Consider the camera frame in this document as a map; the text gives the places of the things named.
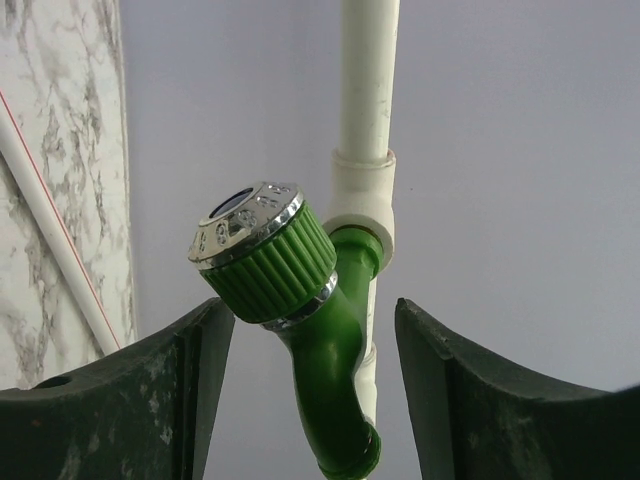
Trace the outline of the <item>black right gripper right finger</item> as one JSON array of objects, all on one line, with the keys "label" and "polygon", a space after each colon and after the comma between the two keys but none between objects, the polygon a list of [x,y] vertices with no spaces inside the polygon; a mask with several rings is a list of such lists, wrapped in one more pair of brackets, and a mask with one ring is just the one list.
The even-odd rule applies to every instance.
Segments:
[{"label": "black right gripper right finger", "polygon": [[639,389],[523,367],[400,299],[395,334],[424,479],[636,479]]}]

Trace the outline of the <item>white pvc pipe frame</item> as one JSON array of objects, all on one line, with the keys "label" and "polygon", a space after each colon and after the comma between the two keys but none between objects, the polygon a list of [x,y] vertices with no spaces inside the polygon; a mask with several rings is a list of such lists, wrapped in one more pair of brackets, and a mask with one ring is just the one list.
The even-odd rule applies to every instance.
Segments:
[{"label": "white pvc pipe frame", "polygon": [[[395,247],[396,158],[389,137],[399,8],[396,1],[346,1],[342,5],[340,142],[331,158],[328,215],[318,219],[327,233],[358,227],[382,246],[381,268],[368,290],[365,356],[355,377],[358,400],[374,426],[376,349],[370,338],[371,316],[376,279],[390,263]],[[8,105],[1,108],[1,153],[99,342],[102,358],[125,348],[118,343]]]}]

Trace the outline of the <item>green water faucet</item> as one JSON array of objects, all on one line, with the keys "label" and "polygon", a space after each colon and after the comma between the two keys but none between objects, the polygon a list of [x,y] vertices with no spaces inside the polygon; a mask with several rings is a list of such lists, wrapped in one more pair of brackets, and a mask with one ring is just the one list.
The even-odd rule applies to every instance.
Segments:
[{"label": "green water faucet", "polygon": [[298,185],[261,181],[199,221],[188,258],[238,319],[288,349],[302,427],[322,474],[367,477],[381,439],[355,377],[380,242],[358,227],[327,233]]}]

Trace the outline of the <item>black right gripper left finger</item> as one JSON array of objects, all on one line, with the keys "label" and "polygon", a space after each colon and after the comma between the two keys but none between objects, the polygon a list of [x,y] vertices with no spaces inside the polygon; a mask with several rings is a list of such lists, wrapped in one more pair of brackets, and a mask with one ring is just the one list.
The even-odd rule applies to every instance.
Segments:
[{"label": "black right gripper left finger", "polygon": [[234,323],[212,298],[100,360],[2,391],[2,478],[203,478]]}]

